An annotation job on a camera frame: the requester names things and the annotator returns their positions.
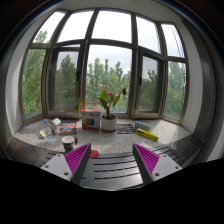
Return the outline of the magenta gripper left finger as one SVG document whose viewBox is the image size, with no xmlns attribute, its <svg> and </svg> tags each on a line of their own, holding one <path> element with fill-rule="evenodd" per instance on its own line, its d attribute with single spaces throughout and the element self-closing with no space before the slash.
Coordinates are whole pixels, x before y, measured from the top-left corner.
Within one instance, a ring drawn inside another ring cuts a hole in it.
<svg viewBox="0 0 224 224">
<path fill-rule="evenodd" d="M 72 172 L 71 181 L 77 185 L 80 184 L 86 164 L 91 154 L 91 144 L 87 143 L 80 146 L 65 155 L 65 160 Z"/>
</svg>

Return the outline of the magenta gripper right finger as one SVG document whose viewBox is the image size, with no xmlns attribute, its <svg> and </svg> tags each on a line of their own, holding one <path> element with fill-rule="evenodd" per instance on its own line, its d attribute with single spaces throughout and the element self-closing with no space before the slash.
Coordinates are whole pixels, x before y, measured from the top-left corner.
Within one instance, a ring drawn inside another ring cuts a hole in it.
<svg viewBox="0 0 224 224">
<path fill-rule="evenodd" d="M 153 181 L 152 173 L 159 161 L 160 156 L 138 144 L 133 145 L 132 153 L 138 165 L 143 183 L 151 183 Z"/>
</svg>

